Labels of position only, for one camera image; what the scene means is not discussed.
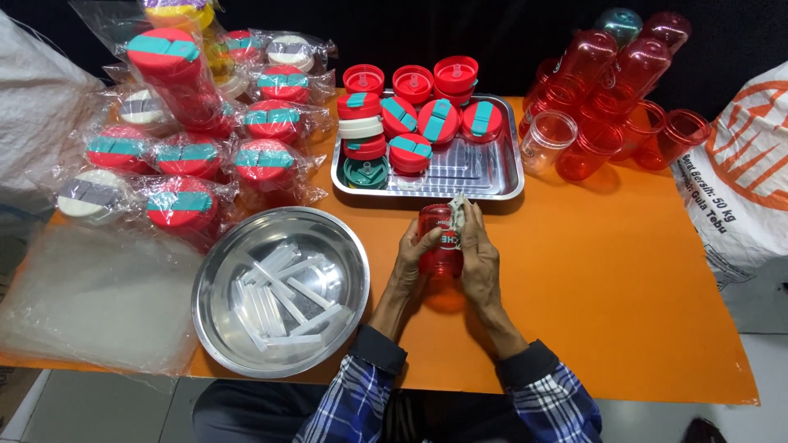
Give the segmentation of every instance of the dark pants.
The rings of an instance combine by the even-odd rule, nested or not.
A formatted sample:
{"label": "dark pants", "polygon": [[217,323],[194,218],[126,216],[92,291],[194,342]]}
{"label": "dark pants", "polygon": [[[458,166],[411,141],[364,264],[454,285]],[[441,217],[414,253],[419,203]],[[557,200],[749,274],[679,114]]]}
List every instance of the dark pants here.
{"label": "dark pants", "polygon": [[[284,443],[317,410],[328,386],[217,380],[195,403],[198,443]],[[409,426],[414,429],[403,430]],[[383,442],[530,441],[506,396],[392,390],[383,419]],[[403,436],[417,438],[403,439]]]}

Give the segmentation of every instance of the person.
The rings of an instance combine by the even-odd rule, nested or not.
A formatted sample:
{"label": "person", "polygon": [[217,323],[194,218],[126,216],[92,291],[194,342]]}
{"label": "person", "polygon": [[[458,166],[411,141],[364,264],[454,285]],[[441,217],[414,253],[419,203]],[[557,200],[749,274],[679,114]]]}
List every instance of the person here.
{"label": "person", "polygon": [[461,281],[495,346],[508,396],[392,389],[407,357],[395,340],[408,302],[426,279],[418,260],[440,239],[435,228],[417,242],[413,220],[381,300],[331,384],[217,380],[195,403],[197,441],[601,441],[599,408],[577,377],[512,324],[500,299],[498,251],[481,210],[466,201],[463,211]]}

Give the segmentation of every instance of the white tile floor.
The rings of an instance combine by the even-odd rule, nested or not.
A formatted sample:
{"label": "white tile floor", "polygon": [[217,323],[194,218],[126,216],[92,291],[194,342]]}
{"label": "white tile floor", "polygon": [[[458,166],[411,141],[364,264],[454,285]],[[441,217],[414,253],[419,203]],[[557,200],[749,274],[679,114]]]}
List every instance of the white tile floor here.
{"label": "white tile floor", "polygon": [[[695,415],[712,420],[730,443],[774,443],[788,435],[788,336],[742,335],[762,407],[600,400],[607,443],[678,443]],[[191,408],[210,379],[127,378],[49,371],[0,435],[0,443],[187,443]]]}

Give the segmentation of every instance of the yellow bottle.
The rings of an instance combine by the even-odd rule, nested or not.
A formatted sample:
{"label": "yellow bottle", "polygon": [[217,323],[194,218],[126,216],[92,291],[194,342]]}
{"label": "yellow bottle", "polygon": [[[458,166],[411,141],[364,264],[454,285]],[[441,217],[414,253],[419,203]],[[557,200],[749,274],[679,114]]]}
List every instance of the yellow bottle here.
{"label": "yellow bottle", "polygon": [[221,85],[230,79],[236,63],[222,36],[226,31],[214,19],[216,13],[210,0],[181,0],[179,6],[145,8],[145,17],[155,28],[177,28],[203,35],[203,51],[214,82]]}

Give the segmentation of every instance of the black sleeve cuff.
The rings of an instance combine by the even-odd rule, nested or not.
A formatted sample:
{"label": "black sleeve cuff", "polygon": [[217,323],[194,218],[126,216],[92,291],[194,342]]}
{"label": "black sleeve cuff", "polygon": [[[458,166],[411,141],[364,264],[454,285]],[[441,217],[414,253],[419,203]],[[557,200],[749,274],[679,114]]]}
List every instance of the black sleeve cuff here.
{"label": "black sleeve cuff", "polygon": [[498,377],[504,385],[520,388],[552,373],[558,367],[558,356],[537,340],[523,352],[497,364]]}
{"label": "black sleeve cuff", "polygon": [[361,325],[348,355],[364,359],[391,375],[399,375],[407,352],[372,326]]}

